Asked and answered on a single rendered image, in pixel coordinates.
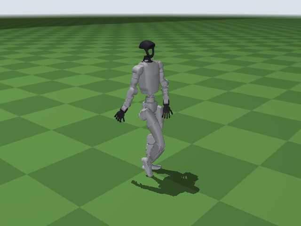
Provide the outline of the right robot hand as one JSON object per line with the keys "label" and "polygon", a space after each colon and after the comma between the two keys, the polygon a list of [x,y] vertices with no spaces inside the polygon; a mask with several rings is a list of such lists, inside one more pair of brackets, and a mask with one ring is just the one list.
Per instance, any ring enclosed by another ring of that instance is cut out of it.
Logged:
{"label": "right robot hand", "polygon": [[[120,109],[120,111],[118,111],[118,112],[116,113],[116,115],[115,115],[114,117],[117,116],[117,117],[116,117],[117,121],[121,122],[121,119],[123,119],[123,122],[125,122],[124,116],[125,116],[125,113],[126,113],[127,110],[128,110],[128,108],[127,108],[125,111],[123,111],[123,110]],[[120,120],[119,120],[119,119],[120,119]]]}

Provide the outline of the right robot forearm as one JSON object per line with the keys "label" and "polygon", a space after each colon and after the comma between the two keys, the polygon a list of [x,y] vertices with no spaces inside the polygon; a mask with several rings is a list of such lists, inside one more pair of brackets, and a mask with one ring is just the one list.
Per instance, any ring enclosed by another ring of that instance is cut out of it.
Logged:
{"label": "right robot forearm", "polygon": [[128,107],[131,106],[131,103],[132,103],[132,100],[134,98],[134,96],[132,95],[134,92],[134,89],[133,88],[130,88],[127,92],[127,95],[126,95],[126,99],[125,99],[125,102],[121,108],[121,110],[125,111]]}

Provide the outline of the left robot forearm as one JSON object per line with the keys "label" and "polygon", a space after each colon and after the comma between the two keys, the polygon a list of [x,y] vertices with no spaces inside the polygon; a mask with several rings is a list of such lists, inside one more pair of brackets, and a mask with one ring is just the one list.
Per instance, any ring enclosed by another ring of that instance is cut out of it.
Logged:
{"label": "left robot forearm", "polygon": [[164,104],[168,104],[168,99],[169,99],[168,85],[166,87],[162,87],[161,90],[163,94]]}

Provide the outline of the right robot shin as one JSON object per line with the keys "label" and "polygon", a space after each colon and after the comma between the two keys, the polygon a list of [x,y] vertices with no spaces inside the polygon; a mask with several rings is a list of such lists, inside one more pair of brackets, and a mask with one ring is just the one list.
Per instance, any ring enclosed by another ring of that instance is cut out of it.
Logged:
{"label": "right robot shin", "polygon": [[[150,166],[152,163],[164,152],[164,150],[161,150],[161,147],[155,142],[154,146],[151,148],[150,156],[147,160],[147,165]],[[150,164],[149,164],[150,163]]]}

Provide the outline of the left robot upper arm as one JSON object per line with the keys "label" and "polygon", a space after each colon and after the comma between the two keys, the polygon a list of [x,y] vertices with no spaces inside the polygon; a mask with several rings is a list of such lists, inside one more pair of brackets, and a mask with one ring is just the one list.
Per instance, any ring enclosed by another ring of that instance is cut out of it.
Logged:
{"label": "left robot upper arm", "polygon": [[167,79],[164,79],[164,69],[162,61],[157,61],[159,63],[159,82],[162,87],[166,87],[169,84]]}

